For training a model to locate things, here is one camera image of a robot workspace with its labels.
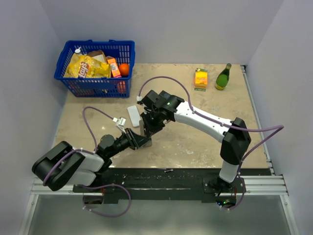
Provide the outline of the white remote control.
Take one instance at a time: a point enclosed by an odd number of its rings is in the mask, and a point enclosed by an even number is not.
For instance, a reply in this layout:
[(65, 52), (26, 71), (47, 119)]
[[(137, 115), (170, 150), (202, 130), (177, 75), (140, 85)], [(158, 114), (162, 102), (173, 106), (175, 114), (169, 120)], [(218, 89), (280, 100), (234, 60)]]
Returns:
[(127, 108), (132, 126), (134, 128), (138, 128), (140, 126), (139, 122), (140, 122), (140, 114), (138, 112), (138, 109), (135, 105), (130, 106)]

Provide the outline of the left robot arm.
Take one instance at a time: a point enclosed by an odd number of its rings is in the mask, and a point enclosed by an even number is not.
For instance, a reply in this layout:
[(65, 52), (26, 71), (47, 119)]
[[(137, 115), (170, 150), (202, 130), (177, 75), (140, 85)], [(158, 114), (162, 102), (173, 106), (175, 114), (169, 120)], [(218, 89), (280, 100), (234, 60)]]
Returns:
[(52, 191), (58, 191), (66, 184), (79, 184), (96, 192), (101, 188), (98, 176), (112, 164), (113, 156), (128, 148), (137, 150), (150, 140), (150, 134), (142, 136), (127, 128), (118, 138), (104, 135), (94, 152), (74, 148), (62, 141), (39, 158), (31, 171)]

